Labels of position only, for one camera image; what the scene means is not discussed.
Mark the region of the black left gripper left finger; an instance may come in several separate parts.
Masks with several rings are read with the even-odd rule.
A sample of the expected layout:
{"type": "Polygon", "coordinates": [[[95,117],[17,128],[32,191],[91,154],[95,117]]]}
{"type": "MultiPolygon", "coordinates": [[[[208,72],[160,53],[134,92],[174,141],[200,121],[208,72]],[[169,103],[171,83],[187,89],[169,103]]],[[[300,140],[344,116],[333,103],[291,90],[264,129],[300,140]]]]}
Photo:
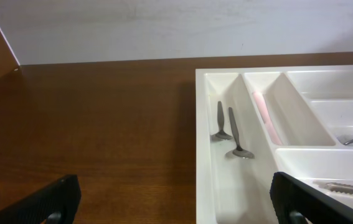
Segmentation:
{"type": "Polygon", "coordinates": [[[0,210],[0,223],[72,224],[81,197],[78,177],[65,175],[0,210]]]}

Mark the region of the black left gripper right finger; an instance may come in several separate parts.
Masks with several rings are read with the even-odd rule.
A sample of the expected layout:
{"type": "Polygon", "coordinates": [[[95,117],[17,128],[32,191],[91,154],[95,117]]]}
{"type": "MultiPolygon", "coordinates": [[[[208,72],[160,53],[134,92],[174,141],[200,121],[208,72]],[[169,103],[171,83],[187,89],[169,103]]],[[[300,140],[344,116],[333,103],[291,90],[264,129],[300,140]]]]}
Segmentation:
{"type": "Polygon", "coordinates": [[[348,223],[353,224],[353,208],[284,173],[276,172],[270,198],[281,224],[348,223]]]}

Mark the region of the dark-handled small metal teaspoon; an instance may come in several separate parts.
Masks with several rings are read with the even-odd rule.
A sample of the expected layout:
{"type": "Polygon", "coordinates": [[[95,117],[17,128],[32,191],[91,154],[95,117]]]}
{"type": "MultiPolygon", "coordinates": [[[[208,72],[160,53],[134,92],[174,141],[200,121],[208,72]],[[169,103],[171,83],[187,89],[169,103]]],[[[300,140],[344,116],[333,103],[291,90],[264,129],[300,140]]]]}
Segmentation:
{"type": "Polygon", "coordinates": [[[228,115],[230,118],[230,126],[232,130],[233,138],[236,143],[236,148],[226,153],[225,157],[227,159],[233,159],[235,157],[240,157],[243,159],[254,159],[255,155],[252,152],[244,149],[240,144],[240,136],[237,128],[237,122],[236,122],[232,107],[228,108],[228,115]]]}

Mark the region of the pink plastic knife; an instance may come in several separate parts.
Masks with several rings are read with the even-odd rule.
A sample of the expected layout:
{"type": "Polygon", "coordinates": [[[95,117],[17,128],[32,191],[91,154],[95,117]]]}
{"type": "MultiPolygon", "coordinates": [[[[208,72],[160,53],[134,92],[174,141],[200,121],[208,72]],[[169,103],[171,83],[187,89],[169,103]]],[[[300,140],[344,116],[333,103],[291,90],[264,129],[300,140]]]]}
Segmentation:
{"type": "Polygon", "coordinates": [[[278,133],[276,132],[276,129],[274,128],[273,122],[270,118],[270,114],[268,111],[268,108],[266,106],[266,102],[265,99],[262,95],[261,92],[253,92],[253,97],[255,100],[255,103],[258,107],[258,110],[260,112],[261,118],[263,120],[263,123],[265,125],[265,128],[270,136],[271,141],[276,144],[276,145],[282,145],[282,141],[278,135],[278,133]]]}

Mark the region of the white plastic cutlery tray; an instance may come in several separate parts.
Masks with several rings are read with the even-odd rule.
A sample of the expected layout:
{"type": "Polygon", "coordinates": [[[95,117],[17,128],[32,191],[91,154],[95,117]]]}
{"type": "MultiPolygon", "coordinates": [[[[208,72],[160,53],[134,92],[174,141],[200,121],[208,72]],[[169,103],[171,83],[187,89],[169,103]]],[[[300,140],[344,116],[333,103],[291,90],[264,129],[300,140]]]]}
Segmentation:
{"type": "Polygon", "coordinates": [[[314,182],[353,185],[353,65],[217,68],[195,72],[196,220],[198,223],[276,223],[270,198],[275,172],[285,172],[353,208],[353,195],[331,192],[314,182]],[[282,145],[265,128],[253,92],[261,92],[282,145]],[[213,141],[219,131],[232,135],[233,108],[241,146],[254,159],[226,153],[234,138],[213,141]]]}

